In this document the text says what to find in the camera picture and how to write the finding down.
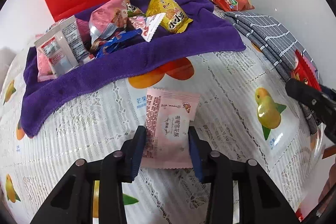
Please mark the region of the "red square snack packet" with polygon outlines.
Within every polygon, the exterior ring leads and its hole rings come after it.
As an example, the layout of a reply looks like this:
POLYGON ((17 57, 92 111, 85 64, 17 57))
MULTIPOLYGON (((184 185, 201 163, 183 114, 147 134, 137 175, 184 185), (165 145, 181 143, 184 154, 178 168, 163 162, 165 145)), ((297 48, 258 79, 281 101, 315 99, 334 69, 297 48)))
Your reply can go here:
POLYGON ((298 80, 312 88, 315 88, 318 91, 322 91, 315 75, 314 70, 311 68, 310 61, 303 56, 299 50, 295 50, 295 66, 291 71, 291 78, 298 80))

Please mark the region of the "light pink pastry packet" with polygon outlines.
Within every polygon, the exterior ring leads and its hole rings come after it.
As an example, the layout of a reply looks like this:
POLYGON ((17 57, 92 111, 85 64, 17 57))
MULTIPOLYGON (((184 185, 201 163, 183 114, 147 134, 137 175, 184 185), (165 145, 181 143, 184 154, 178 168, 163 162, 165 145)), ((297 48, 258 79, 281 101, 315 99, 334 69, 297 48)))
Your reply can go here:
POLYGON ((141 166, 155 169, 191 168, 188 130, 195 119, 197 93, 148 88, 146 144, 141 166))

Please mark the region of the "small pink square packet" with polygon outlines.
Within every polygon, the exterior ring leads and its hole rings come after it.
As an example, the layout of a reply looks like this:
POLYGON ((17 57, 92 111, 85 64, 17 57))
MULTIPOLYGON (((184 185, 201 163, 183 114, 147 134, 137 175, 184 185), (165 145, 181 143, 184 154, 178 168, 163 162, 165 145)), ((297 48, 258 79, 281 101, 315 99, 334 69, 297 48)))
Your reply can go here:
POLYGON ((48 58, 39 51, 37 51, 37 66, 39 83, 56 79, 56 76, 49 65, 48 58))

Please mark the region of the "white red label packet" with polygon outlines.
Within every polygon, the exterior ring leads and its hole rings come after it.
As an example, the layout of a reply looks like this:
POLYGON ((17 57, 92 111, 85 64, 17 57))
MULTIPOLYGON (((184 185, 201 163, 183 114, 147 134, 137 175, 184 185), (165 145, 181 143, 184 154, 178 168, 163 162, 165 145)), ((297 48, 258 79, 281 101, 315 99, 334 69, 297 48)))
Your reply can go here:
POLYGON ((57 22, 34 45, 47 58, 55 77, 78 67, 89 56, 74 16, 57 22))

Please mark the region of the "blue cookie packet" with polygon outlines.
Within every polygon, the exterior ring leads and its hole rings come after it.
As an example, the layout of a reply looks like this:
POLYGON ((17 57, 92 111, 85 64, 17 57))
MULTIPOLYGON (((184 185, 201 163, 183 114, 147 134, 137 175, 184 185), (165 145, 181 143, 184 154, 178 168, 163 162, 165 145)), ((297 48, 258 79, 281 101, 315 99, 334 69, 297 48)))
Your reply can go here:
POLYGON ((110 53, 116 52, 117 50, 120 50, 123 47, 124 42, 126 42, 127 40, 137 35, 141 35, 141 34, 142 34, 142 30, 140 28, 136 30, 124 32, 122 34, 118 34, 112 39, 106 42, 103 42, 103 44, 98 47, 98 52, 96 53, 95 57, 99 58, 99 57, 108 55, 110 53))

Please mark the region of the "yellow triangular snack packet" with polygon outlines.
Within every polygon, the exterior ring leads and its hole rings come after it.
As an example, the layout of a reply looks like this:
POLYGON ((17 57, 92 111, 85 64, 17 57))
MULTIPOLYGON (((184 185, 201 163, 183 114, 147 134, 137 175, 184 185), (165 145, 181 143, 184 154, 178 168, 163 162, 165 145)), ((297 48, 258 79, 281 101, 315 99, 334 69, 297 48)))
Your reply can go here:
POLYGON ((160 25, 172 34, 185 32, 193 22, 175 0, 150 0, 146 16, 165 13, 160 25))

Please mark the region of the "large pink snack bag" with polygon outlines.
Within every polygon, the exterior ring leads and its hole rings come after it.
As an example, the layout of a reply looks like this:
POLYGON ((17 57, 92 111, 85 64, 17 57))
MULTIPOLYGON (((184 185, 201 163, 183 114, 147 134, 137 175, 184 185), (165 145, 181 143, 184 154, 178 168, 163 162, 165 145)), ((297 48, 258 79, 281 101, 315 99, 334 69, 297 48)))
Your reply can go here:
POLYGON ((110 0, 91 13, 89 30, 91 43, 106 40, 116 31, 123 31, 127 23, 127 0, 110 0))

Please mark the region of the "white pink candy packet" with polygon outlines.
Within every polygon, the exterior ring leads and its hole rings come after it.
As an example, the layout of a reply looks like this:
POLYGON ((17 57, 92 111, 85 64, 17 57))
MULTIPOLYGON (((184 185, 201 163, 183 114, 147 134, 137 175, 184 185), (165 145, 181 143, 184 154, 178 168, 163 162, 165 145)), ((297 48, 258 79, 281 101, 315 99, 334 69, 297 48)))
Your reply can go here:
POLYGON ((140 29, 142 31, 142 38, 149 43, 152 40, 158 26, 161 24, 161 21, 165 17, 165 14, 165 12, 162 12, 152 16, 139 15, 129 18, 129 21, 135 30, 140 29))

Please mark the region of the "green snack packet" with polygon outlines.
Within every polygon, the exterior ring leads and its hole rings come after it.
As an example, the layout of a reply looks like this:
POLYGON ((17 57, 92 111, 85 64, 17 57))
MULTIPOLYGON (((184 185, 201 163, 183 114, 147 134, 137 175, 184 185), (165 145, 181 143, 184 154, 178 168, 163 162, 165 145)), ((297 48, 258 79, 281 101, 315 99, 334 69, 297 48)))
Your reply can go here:
POLYGON ((125 0, 126 1, 126 7, 127 7, 127 16, 129 18, 134 17, 134 16, 143 16, 144 13, 142 10, 134 5, 131 4, 130 0, 125 0))

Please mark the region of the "grey checked folded cloth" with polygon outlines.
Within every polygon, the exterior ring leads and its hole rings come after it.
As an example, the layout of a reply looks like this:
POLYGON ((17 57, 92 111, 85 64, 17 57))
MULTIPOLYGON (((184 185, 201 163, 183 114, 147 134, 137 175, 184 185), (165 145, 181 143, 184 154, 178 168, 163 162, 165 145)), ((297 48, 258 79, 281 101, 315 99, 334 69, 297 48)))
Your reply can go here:
POLYGON ((295 67, 295 51, 299 51, 322 84, 319 70, 306 48, 279 21, 268 15, 250 11, 224 12, 224 19, 241 32, 271 62, 276 71, 287 82, 295 67))

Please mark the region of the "purple towel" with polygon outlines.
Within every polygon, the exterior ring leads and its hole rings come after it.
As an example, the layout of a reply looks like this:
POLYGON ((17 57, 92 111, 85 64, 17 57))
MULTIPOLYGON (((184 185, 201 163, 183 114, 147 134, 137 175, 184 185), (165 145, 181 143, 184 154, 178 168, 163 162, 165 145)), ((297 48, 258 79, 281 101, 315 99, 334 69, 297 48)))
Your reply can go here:
POLYGON ((23 72, 26 91, 20 122, 25 134, 36 136, 44 121, 63 104, 115 80, 142 75, 182 57, 246 49, 236 28, 213 13, 214 5, 209 0, 175 1, 193 20, 185 32, 171 34, 159 27, 151 42, 132 38, 125 48, 54 80, 38 82, 37 50, 31 47, 23 72))

